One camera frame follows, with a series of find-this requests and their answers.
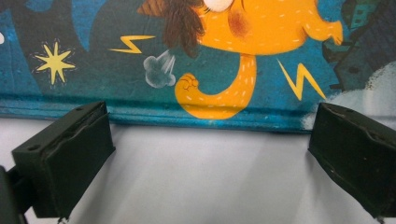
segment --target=orange creature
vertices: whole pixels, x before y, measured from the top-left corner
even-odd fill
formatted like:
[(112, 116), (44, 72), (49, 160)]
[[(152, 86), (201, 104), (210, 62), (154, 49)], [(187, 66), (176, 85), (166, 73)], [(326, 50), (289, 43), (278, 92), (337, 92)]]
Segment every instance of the orange creature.
[(240, 53), (235, 80), (218, 94), (201, 92), (190, 73), (177, 82), (177, 101), (199, 119), (228, 119), (248, 106), (256, 84), (256, 55), (297, 49), (308, 37), (332, 38), (337, 45), (343, 41), (341, 22), (324, 21), (317, 0), (204, 0), (192, 10), (204, 30), (196, 36), (199, 44)]

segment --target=yellow lightning bolt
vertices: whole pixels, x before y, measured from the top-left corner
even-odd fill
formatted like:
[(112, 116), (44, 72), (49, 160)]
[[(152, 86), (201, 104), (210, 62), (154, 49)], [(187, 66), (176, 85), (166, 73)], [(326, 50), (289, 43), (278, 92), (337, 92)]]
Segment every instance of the yellow lightning bolt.
[(123, 52), (123, 53), (142, 53), (142, 51), (132, 43), (133, 40), (151, 39), (155, 36), (153, 35), (124, 35), (120, 39), (129, 49), (110, 49), (113, 51)]
[(49, 68), (49, 70), (50, 70), (50, 84), (51, 85), (53, 85), (55, 83), (56, 74), (59, 74), (59, 77), (61, 78), (62, 82), (65, 82), (64, 69), (65, 68), (75, 68), (75, 66), (73, 64), (63, 62), (63, 59), (65, 59), (70, 54), (71, 50), (68, 50), (62, 54), (59, 54), (58, 42), (55, 42), (53, 53), (50, 51), (50, 48), (47, 45), (44, 45), (44, 50), (47, 52), (48, 57), (41, 57), (41, 56), (37, 56), (37, 55), (35, 56), (36, 58), (45, 62), (43, 65), (41, 65), (36, 70), (42, 71), (42, 70)]
[(312, 77), (311, 73), (309, 73), (308, 69), (302, 64), (299, 63), (297, 67), (297, 80), (296, 84), (291, 80), (288, 72), (286, 71), (285, 67), (280, 61), (277, 61), (280, 65), (280, 68), (283, 71), (283, 74), (285, 75), (286, 79), (289, 82), (289, 85), (291, 89), (294, 91), (294, 94), (297, 96), (297, 98), (301, 101), (303, 98), (303, 88), (304, 88), (304, 78), (308, 80), (308, 82), (312, 85), (312, 87), (317, 91), (317, 93), (323, 98), (326, 99), (326, 96), (324, 95), (323, 91), (320, 89), (320, 86), (318, 83), (314, 80)]

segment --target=cartoon creature's leg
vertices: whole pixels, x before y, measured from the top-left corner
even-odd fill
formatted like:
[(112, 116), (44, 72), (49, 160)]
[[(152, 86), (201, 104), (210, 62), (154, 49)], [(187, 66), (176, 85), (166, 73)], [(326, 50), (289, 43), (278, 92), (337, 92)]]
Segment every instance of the cartoon creature's leg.
[(331, 37), (336, 45), (343, 43), (343, 27), (340, 21), (324, 21), (316, 7), (308, 9), (306, 15), (304, 30), (311, 38), (323, 41)]
[(185, 74), (177, 82), (178, 103), (198, 119), (228, 119), (248, 106), (256, 83), (256, 56), (242, 55), (238, 74), (229, 88), (215, 95), (202, 93), (193, 74)]

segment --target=star illustration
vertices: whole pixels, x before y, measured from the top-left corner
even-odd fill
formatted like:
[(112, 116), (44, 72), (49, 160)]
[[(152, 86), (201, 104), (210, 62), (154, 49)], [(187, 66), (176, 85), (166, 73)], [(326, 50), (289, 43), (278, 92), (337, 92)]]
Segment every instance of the star illustration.
[(50, 51), (50, 48), (47, 45), (44, 45), (44, 50), (47, 52), (48, 57), (42, 57), (35, 55), (36, 58), (45, 62), (43, 65), (38, 67), (37, 71), (43, 71), (49, 68), (50, 70), (50, 84), (53, 85), (55, 83), (56, 74), (59, 75), (62, 82), (64, 80), (64, 69), (66, 68), (75, 68), (73, 64), (64, 63), (63, 59), (65, 59), (70, 53), (71, 50), (63, 52), (59, 54), (59, 44), (55, 41), (53, 53)]

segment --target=orange cartoon character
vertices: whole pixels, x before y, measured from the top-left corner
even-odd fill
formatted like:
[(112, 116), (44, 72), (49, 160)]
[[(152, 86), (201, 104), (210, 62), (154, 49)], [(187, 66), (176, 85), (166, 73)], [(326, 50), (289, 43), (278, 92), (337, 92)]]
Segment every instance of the orange cartoon character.
[(317, 0), (147, 0), (138, 11), (155, 14), (149, 13), (154, 2), (157, 16), (165, 17), (168, 47), (180, 45), (190, 56), (196, 44), (240, 53), (238, 74), (218, 94), (201, 92), (191, 73), (176, 83), (177, 101), (199, 119), (228, 119), (248, 106), (256, 84), (256, 55), (297, 49), (308, 37), (332, 38), (337, 45), (343, 41), (341, 22), (323, 20)]

